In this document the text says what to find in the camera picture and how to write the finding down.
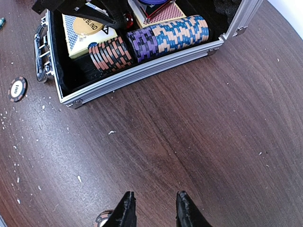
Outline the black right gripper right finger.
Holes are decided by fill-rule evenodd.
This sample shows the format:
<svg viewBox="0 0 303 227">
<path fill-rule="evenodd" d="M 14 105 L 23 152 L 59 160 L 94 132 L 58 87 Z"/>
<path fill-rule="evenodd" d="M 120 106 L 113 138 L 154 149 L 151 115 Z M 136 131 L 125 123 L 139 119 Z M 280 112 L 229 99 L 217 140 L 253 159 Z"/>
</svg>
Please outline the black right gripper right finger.
<svg viewBox="0 0 303 227">
<path fill-rule="evenodd" d="M 176 198 L 177 227 L 211 227 L 186 191 L 177 192 Z"/>
</svg>

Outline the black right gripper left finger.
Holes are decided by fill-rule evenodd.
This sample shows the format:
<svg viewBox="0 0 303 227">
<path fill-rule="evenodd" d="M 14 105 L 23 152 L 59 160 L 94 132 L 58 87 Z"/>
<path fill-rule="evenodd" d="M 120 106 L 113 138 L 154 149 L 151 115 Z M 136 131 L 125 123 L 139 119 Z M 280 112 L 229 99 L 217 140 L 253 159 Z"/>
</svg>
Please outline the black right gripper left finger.
<svg viewBox="0 0 303 227">
<path fill-rule="evenodd" d="M 136 199 L 134 192 L 127 191 L 113 210 L 104 227 L 136 227 Z"/>
</svg>

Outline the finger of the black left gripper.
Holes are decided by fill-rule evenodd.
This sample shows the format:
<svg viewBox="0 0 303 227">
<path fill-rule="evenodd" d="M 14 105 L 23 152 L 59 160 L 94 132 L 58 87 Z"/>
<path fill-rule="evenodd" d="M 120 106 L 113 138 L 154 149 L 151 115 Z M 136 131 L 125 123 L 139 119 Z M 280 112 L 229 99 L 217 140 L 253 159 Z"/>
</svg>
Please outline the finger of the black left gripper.
<svg viewBox="0 0 303 227">
<path fill-rule="evenodd" d="M 94 20 L 114 29 L 126 29 L 125 13 L 132 14 L 127 0 L 90 0 L 91 4 L 107 12 L 106 16 L 94 15 Z"/>
<path fill-rule="evenodd" d="M 87 3 L 97 7 L 104 6 L 109 16 L 93 9 Z M 69 16 L 90 19 L 113 29 L 118 29 L 117 0 L 36 0 L 32 6 L 32 10 L 38 14 L 41 14 L 46 9 L 52 12 L 57 10 Z"/>
</svg>

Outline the red die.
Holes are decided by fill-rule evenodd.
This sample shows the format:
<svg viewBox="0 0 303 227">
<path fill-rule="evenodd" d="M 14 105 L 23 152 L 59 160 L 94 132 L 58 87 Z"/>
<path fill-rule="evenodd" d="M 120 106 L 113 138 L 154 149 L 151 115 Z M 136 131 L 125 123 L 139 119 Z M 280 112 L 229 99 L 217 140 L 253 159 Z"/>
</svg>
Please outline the red die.
<svg viewBox="0 0 303 227">
<path fill-rule="evenodd" d="M 126 29 L 129 29 L 133 26 L 134 24 L 134 20 L 133 20 L 133 16 L 130 13 L 125 13 L 124 14 L 124 18 L 126 21 Z"/>
</svg>

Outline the red white chip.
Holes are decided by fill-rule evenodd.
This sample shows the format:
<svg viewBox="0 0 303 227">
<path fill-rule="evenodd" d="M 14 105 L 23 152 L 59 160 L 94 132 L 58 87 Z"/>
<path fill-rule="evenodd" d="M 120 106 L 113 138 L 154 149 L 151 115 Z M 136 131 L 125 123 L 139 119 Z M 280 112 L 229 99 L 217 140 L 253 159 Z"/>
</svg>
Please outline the red white chip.
<svg viewBox="0 0 303 227">
<path fill-rule="evenodd" d="M 94 227 L 104 226 L 112 213 L 113 213 L 113 210 L 105 210 L 105 211 L 101 212 L 95 219 Z"/>
</svg>

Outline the purple small blind button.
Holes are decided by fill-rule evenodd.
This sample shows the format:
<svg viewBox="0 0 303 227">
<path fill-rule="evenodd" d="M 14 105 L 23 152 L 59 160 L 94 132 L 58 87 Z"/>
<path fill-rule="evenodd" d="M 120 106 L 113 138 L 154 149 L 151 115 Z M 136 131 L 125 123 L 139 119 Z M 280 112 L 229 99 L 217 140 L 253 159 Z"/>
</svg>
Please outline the purple small blind button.
<svg viewBox="0 0 303 227">
<path fill-rule="evenodd" d="M 158 5 L 158 4 L 164 4 L 168 0 L 139 0 L 139 1 L 148 5 Z"/>
</svg>

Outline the triangular dealer button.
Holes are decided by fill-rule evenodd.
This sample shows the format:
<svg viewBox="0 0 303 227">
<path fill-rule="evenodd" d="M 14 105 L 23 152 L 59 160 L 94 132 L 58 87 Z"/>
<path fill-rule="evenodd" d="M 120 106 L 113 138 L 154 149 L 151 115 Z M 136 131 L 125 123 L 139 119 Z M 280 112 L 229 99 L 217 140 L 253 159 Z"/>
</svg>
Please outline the triangular dealer button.
<svg viewBox="0 0 303 227">
<path fill-rule="evenodd" d="M 158 5 L 148 5 L 144 4 L 139 1 L 140 9 L 143 11 L 144 14 L 144 20 L 149 22 L 152 16 L 154 16 L 156 13 L 160 12 L 162 9 L 164 9 L 165 6 L 174 3 L 174 0 L 168 0 L 164 4 L 158 4 Z"/>
</svg>

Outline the red card deck box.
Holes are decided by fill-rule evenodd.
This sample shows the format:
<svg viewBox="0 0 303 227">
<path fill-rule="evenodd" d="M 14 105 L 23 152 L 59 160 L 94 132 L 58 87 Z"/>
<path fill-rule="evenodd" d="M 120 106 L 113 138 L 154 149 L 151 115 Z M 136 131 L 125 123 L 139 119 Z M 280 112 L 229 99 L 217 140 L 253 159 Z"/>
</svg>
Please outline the red card deck box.
<svg viewBox="0 0 303 227">
<path fill-rule="evenodd" d="M 129 0 L 128 4 L 134 13 L 135 21 L 139 28 L 186 17 L 180 7 L 174 2 L 165 6 L 164 9 L 152 16 L 149 22 L 147 22 L 144 20 L 144 14 L 140 9 L 138 0 Z"/>
</svg>

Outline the aluminium poker case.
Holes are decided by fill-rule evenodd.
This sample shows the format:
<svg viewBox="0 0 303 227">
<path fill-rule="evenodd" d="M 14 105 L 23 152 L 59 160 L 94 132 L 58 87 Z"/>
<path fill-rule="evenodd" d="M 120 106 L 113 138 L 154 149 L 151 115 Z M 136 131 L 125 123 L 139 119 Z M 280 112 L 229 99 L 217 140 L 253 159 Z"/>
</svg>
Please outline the aluminium poker case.
<svg viewBox="0 0 303 227">
<path fill-rule="evenodd" d="M 259 0 L 37 0 L 36 78 L 77 108 L 242 34 Z"/>
</svg>

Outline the green chip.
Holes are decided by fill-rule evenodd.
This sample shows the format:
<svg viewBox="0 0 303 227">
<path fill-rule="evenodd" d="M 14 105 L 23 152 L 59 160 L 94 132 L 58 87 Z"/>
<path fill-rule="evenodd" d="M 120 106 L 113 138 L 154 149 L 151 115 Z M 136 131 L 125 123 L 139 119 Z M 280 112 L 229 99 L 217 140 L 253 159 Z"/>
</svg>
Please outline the green chip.
<svg viewBox="0 0 303 227">
<path fill-rule="evenodd" d="M 4 27 L 5 23 L 6 23 L 6 19 L 4 17 L 1 17 L 0 18 L 0 30 Z"/>
</svg>

